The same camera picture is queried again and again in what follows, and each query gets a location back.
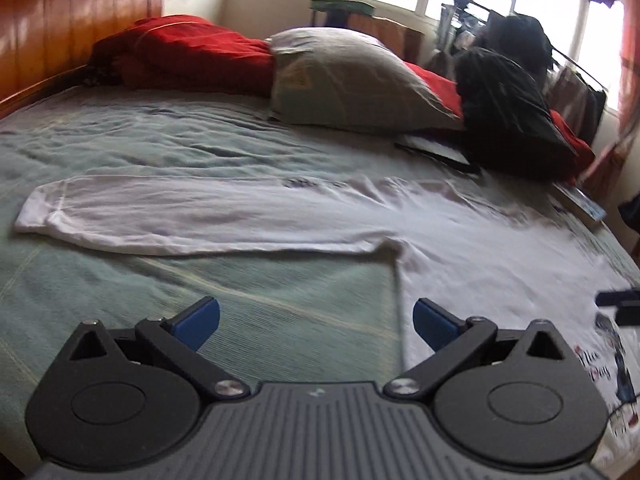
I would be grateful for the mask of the white long-sleeve shirt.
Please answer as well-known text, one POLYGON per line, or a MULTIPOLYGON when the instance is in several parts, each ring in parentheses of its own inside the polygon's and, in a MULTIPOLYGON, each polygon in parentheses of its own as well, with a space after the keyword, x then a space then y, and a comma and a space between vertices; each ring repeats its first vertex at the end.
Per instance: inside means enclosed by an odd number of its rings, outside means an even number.
POLYGON ((523 206, 450 183, 89 176, 35 188, 17 231, 102 252, 360 254, 398 249, 400 304, 421 297, 505 328, 554 323, 611 410, 594 463, 618 478, 639 459, 639 343, 596 296, 628 281, 611 261, 523 206))

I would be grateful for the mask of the clothes rack with garments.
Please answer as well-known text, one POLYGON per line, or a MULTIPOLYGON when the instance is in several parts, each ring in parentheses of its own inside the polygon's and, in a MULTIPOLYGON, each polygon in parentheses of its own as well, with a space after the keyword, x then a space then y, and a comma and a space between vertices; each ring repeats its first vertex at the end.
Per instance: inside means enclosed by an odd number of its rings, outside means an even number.
POLYGON ((473 0, 442 4, 435 50, 427 68, 451 79, 454 59, 472 47, 495 51, 518 63, 574 135, 593 144, 608 92, 600 81, 552 46, 540 21, 519 13, 503 16, 473 0))

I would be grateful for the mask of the illustrated paperback book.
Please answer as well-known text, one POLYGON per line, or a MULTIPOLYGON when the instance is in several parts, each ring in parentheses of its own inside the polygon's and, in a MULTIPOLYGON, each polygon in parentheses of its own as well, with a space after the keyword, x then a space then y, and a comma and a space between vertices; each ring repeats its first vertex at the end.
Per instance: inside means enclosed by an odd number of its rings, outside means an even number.
POLYGON ((585 226, 596 226, 606 217, 606 211, 590 200, 579 188, 564 184, 552 186, 553 197, 585 226))

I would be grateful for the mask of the green checked bed cover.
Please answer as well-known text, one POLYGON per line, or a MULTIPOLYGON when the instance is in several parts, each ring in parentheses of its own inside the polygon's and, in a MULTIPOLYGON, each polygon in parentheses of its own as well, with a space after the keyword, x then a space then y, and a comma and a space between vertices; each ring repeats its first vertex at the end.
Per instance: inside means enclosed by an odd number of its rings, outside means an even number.
POLYGON ((352 177, 448 181, 457 193, 535 218, 614 274, 639 271, 607 229, 587 230, 528 182, 465 176, 391 140, 268 117, 244 96, 75 88, 1 124, 1 449, 21 471, 39 462, 24 411, 77 324, 127 327, 205 295, 221 328, 202 352, 247 382, 385 382, 402 369, 396 250, 254 252, 154 258, 90 252, 20 234, 14 221, 39 185, 89 174, 206 178, 352 177))

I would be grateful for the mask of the black backpack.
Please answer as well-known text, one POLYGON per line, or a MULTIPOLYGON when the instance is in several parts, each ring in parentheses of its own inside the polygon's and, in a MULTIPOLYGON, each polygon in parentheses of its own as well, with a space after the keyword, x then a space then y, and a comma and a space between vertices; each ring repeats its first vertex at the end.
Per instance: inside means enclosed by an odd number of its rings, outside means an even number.
POLYGON ((517 62, 471 49, 458 59, 453 80, 415 65, 411 69, 462 120, 462 129, 401 136, 396 148, 464 174, 488 170, 565 182, 580 173, 582 142, 558 125, 536 82, 517 62))

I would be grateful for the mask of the orange curtain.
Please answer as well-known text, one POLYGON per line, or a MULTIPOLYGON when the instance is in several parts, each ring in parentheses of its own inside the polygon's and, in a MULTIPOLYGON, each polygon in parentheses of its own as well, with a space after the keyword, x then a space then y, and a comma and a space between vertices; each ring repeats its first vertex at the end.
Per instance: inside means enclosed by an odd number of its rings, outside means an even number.
POLYGON ((592 197, 614 188, 629 156, 639 127, 639 0, 623 0, 624 21, 620 48, 618 138, 601 152, 582 178, 582 188, 592 197))

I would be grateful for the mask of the grey green pillow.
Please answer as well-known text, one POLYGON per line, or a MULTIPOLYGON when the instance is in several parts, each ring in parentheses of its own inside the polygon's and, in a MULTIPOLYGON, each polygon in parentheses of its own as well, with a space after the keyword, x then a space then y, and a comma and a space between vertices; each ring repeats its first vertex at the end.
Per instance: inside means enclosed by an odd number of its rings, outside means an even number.
POLYGON ((359 132, 460 130, 462 120, 396 54, 362 32, 301 27, 268 39, 281 122, 359 132))

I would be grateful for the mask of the green topped stool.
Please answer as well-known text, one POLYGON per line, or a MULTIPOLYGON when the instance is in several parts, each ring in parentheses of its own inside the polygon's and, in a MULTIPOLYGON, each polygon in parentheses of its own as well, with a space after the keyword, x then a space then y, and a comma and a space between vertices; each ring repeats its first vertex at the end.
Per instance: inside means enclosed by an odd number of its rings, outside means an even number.
POLYGON ((322 13, 324 26, 345 28, 352 14, 372 16, 375 7, 355 0, 312 0, 309 9, 311 26, 318 25, 318 14, 322 13))

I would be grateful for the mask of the wooden headboard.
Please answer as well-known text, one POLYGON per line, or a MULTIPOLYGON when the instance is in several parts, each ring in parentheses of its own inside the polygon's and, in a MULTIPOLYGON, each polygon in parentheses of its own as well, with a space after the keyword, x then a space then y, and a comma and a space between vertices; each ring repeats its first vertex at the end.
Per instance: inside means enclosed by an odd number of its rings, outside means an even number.
POLYGON ((1 0, 1 115, 80 81, 93 45, 163 0, 1 0))

